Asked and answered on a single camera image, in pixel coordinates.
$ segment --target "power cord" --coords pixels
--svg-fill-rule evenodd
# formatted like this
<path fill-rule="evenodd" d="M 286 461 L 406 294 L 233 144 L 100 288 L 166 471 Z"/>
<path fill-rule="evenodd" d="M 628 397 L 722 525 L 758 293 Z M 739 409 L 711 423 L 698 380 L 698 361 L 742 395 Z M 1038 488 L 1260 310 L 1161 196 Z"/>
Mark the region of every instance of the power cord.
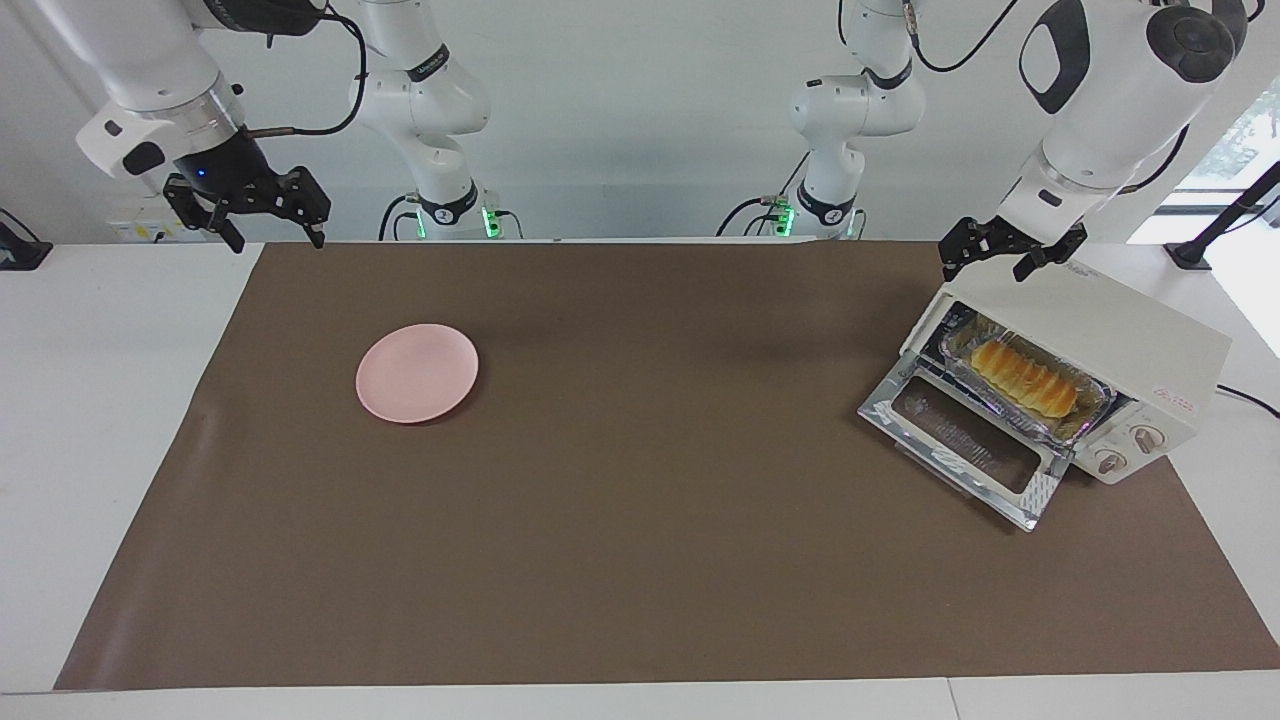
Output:
<path fill-rule="evenodd" d="M 722 237 L 724 234 L 724 229 L 728 228 L 728 224 L 733 222 L 733 218 L 739 217 L 742 213 L 742 210 L 746 210 L 751 205 L 769 205 L 769 199 L 768 197 L 753 197 L 751 200 L 748 200 L 748 201 L 742 202 L 737 208 L 733 208 L 733 211 L 730 213 L 727 218 L 724 218 L 724 222 L 721 223 L 719 229 L 716 231 L 716 237 Z"/>
<path fill-rule="evenodd" d="M 516 231 L 520 232 L 520 240 L 525 240 L 525 225 L 520 222 L 520 215 L 512 213 L 511 210 L 498 210 L 494 214 L 499 218 L 511 218 L 516 220 Z"/>
<path fill-rule="evenodd" d="M 268 0 L 268 3 L 285 12 L 291 12 L 298 15 L 308 15 L 321 20 L 335 22 L 342 24 L 342 27 L 347 28 L 347 32 L 356 38 L 356 42 L 360 44 L 360 74 L 356 76 L 356 81 L 358 82 L 358 85 L 356 87 L 356 101 L 351 105 L 351 111 L 347 114 L 346 118 L 342 119 L 340 123 L 330 128 L 324 128 L 324 129 L 305 129 L 296 127 L 264 128 L 264 129 L 251 129 L 248 131 L 248 136 L 253 138 L 284 137 L 289 135 L 319 137 L 325 135 L 337 135 L 347 129 L 347 127 L 352 122 L 355 122 L 356 115 L 360 114 L 360 108 L 365 102 L 365 85 L 369 81 L 369 47 L 365 45 L 365 33 L 360 29 L 360 24 L 356 23 L 356 20 L 340 14 L 329 3 L 325 4 L 323 12 L 317 13 L 307 13 L 306 10 L 297 10 L 294 8 L 288 8 L 285 5 L 275 3 L 274 0 Z"/>
<path fill-rule="evenodd" d="M 36 233 L 35 233 L 35 232 L 33 232 L 33 231 L 32 231 L 32 229 L 31 229 L 29 227 L 27 227 L 27 223 L 24 223 L 24 222 L 19 220 L 19 219 L 18 219 L 18 217 L 17 217 L 17 215 L 14 215 L 13 213 L 10 213 L 9 210 L 5 210 L 4 208 L 0 208 L 0 215 L 4 215 L 5 218 L 9 218 L 9 219 L 10 219 L 10 220 L 13 220 L 14 223 L 17 223 L 17 225 L 18 225 L 19 228 L 22 228 L 22 229 L 23 229 L 23 232 L 26 232 L 27 234 L 29 234 L 29 236 L 31 236 L 31 240 L 32 240 L 32 241 L 35 241 L 35 242 L 42 242 L 42 241 L 40 240 L 40 236 L 38 236 L 38 234 L 36 234 Z"/>
<path fill-rule="evenodd" d="M 387 225 L 390 224 L 392 214 L 396 213 L 396 209 L 399 208 L 402 202 L 413 202 L 415 200 L 417 200 L 416 195 L 401 195 L 396 197 L 396 200 L 392 200 L 390 205 L 387 206 L 387 210 L 383 211 L 383 224 L 378 227 L 378 242 L 387 238 Z"/>
<path fill-rule="evenodd" d="M 867 210 L 859 208 L 858 210 L 854 211 L 855 220 L 858 219 L 858 215 L 863 217 L 863 227 L 858 228 L 858 240 L 860 241 L 863 240 L 863 233 L 867 232 L 867 220 L 868 220 Z"/>
<path fill-rule="evenodd" d="M 1248 220 L 1244 220 L 1243 223 L 1235 225 L 1231 229 L 1222 231 L 1222 234 L 1230 234 L 1230 233 L 1233 233 L 1235 231 L 1243 231 L 1244 228 L 1252 225 L 1253 223 L 1258 222 L 1258 218 L 1261 218 L 1262 215 L 1266 215 L 1267 213 L 1270 213 L 1271 209 L 1275 208 L 1277 202 L 1280 202 L 1280 195 L 1277 195 L 1276 199 L 1272 200 L 1271 202 L 1267 202 L 1266 208 L 1263 208 L 1262 210 L 1258 210 L 1257 215 L 1253 215 Z"/>
<path fill-rule="evenodd" d="M 782 190 L 780 190 L 780 191 L 778 191 L 778 195 L 781 195 L 781 196 L 783 196 L 783 197 L 786 197 L 786 196 L 787 196 L 787 191 L 788 191 L 788 190 L 791 190 L 791 183 L 792 183 L 792 182 L 795 182 L 795 179 L 796 179 L 796 176 L 799 176 L 799 174 L 800 174 L 800 168 L 803 168 L 803 167 L 804 167 L 804 164 L 805 164 L 805 160 L 808 160 L 810 155 L 813 155 L 813 151 L 812 151 L 812 150 L 810 150 L 810 151 L 808 151 L 808 152 L 805 152 L 805 154 L 804 154 L 804 156 L 803 156 L 803 158 L 800 158 L 800 161 L 799 161 L 799 163 L 796 163 L 796 169 L 791 170 L 791 177 L 788 177 L 788 178 L 787 178 L 787 182 L 782 184 Z"/>
<path fill-rule="evenodd" d="M 778 219 L 777 215 L 772 215 L 769 213 L 765 213 L 765 214 L 760 215 L 759 218 L 751 220 L 750 223 L 746 223 L 746 232 L 744 232 L 742 234 L 744 236 L 751 234 L 751 228 L 755 227 L 755 223 L 760 223 L 759 229 L 755 231 L 755 236 L 759 237 L 760 233 L 764 232 L 764 228 L 767 228 L 769 225 L 769 222 L 771 220 L 777 220 L 777 219 Z"/>
<path fill-rule="evenodd" d="M 992 23 L 989 28 L 987 28 L 987 32 L 982 36 L 982 40 L 978 41 L 978 45 L 974 45 L 973 50 L 970 50 L 969 54 L 966 54 L 964 58 L 960 58 L 960 61 L 946 67 L 938 67 L 931 63 L 929 59 L 924 56 L 924 51 L 920 50 L 920 31 L 915 15 L 915 4 L 911 0 L 902 0 L 902 13 L 906 17 L 906 33 L 911 37 L 911 47 L 915 49 L 915 56 L 920 59 L 920 63 L 925 68 L 929 68 L 936 73 L 950 73 L 954 70 L 959 70 L 960 68 L 965 67 L 969 63 L 969 60 L 973 60 L 974 55 L 977 55 L 978 51 L 982 50 L 984 45 L 987 45 L 987 41 L 991 40 L 992 35 L 996 35 L 996 31 L 1000 28 L 1001 23 L 1005 22 L 1005 18 L 1009 17 L 1009 13 L 1014 12 L 1014 8 L 1018 6 L 1019 1 L 1020 0 L 1010 0 L 1009 5 L 1005 6 L 1005 10 L 1000 13 L 998 18 L 996 18 L 996 22 Z M 841 12 L 841 20 L 844 20 L 844 12 Z"/>
<path fill-rule="evenodd" d="M 1120 192 L 1117 192 L 1116 195 L 1133 195 L 1134 192 L 1138 192 L 1139 190 L 1156 182 L 1160 178 L 1160 176 L 1165 174 L 1165 170 L 1169 169 L 1169 165 L 1172 165 L 1174 160 L 1178 158 L 1178 154 L 1181 152 L 1183 143 L 1187 142 L 1187 133 L 1190 129 L 1192 129 L 1190 124 L 1183 126 L 1183 131 L 1178 133 L 1178 140 L 1174 142 L 1174 149 L 1169 151 L 1169 158 L 1165 158 L 1165 161 L 1161 163 L 1158 168 L 1156 168 L 1156 172 L 1151 173 L 1151 177 L 1139 182 L 1138 184 L 1130 184 L 1120 188 Z"/>
<path fill-rule="evenodd" d="M 406 218 L 416 220 L 417 213 L 401 213 L 399 215 L 396 215 L 396 222 L 392 223 L 392 240 L 396 242 L 399 242 L 399 223 Z"/>
<path fill-rule="evenodd" d="M 1268 404 L 1258 400 L 1257 397 L 1253 397 L 1252 395 L 1249 395 L 1247 392 L 1242 392 L 1242 391 L 1235 389 L 1234 387 L 1226 387 L 1226 386 L 1217 386 L 1217 389 L 1220 392 L 1225 392 L 1226 395 L 1234 395 L 1235 397 L 1239 397 L 1240 400 L 1243 400 L 1245 402 L 1252 402 L 1252 404 L 1257 405 L 1258 407 L 1266 410 L 1267 413 L 1271 413 L 1271 416 L 1275 418 L 1276 420 L 1280 420 L 1280 410 L 1276 410 L 1271 405 L 1268 405 Z"/>

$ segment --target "aluminum foil tray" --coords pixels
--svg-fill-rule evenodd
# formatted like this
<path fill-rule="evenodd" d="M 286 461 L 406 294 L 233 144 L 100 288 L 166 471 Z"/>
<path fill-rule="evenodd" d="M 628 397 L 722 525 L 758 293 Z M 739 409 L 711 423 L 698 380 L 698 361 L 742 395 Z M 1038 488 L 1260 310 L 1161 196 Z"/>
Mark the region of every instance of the aluminum foil tray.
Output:
<path fill-rule="evenodd" d="M 1071 411 L 1065 418 L 1046 418 L 1019 405 L 978 374 L 970 364 L 970 357 L 975 350 L 992 340 L 1007 345 L 1019 355 L 1044 365 L 1070 382 L 1078 393 Z M 1073 447 L 1106 416 L 1116 400 L 1111 387 L 983 315 L 947 333 L 940 348 L 948 373 L 972 389 L 992 414 L 1034 442 L 1061 448 Z"/>

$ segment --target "bread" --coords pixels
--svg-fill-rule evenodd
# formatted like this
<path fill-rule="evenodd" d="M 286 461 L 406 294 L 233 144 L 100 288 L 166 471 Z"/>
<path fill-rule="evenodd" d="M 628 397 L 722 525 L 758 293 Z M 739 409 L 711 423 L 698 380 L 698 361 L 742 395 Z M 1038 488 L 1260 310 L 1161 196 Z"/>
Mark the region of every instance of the bread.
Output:
<path fill-rule="evenodd" d="M 1062 375 L 992 340 L 973 351 L 969 364 L 1006 397 L 1050 419 L 1075 409 L 1076 391 Z"/>

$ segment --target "white robotic arm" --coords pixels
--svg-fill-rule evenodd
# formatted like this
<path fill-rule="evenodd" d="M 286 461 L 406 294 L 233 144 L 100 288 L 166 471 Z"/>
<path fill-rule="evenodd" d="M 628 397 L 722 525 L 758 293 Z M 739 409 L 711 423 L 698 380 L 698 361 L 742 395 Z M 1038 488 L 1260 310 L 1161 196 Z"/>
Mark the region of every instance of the white robotic arm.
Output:
<path fill-rule="evenodd" d="M 232 214 L 269 213 L 297 223 L 316 247 L 330 202 L 306 168 L 276 174 L 244 128 L 233 87 L 196 40 L 197 28 L 306 35 L 310 0 L 36 0 L 70 49 L 101 77 L 110 101 L 77 142 L 111 177 L 172 161 L 164 195 L 191 229 L 237 252 Z M 197 201 L 211 206 L 206 209 Z"/>
<path fill-rule="evenodd" d="M 1059 0 L 1041 15 L 1020 68 L 1053 127 L 996 218 L 964 218 L 942 240 L 947 279 L 1000 254 L 1025 255 L 1019 281 L 1065 263 L 1087 237 L 1082 218 L 1134 188 L 1138 168 L 1204 108 L 1244 44 L 1240 0 L 1199 4 Z"/>
<path fill-rule="evenodd" d="M 449 136 L 489 122 L 484 87 L 440 40 L 428 0 L 360 0 L 369 47 L 393 70 L 370 74 L 358 120 L 404 158 L 417 184 L 419 218 L 436 240 L 497 237 L 498 199 L 471 177 Z"/>
<path fill-rule="evenodd" d="M 791 123 L 810 150 L 808 172 L 787 199 L 800 234 L 836 237 L 849 227 L 867 167 L 854 138 L 909 132 L 924 117 L 901 0 L 852 0 L 841 22 L 865 69 L 809 81 L 791 102 Z"/>

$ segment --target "toaster oven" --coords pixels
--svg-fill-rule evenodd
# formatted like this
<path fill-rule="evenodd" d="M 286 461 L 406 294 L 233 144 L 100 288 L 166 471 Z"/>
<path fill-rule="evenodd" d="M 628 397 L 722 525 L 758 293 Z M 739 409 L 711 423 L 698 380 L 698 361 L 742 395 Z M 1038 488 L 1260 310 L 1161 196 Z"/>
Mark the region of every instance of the toaster oven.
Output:
<path fill-rule="evenodd" d="M 1071 465 L 1115 484 L 1199 429 L 1230 340 L 1076 261 L 942 286 L 859 409 L 933 474 L 1030 532 Z"/>

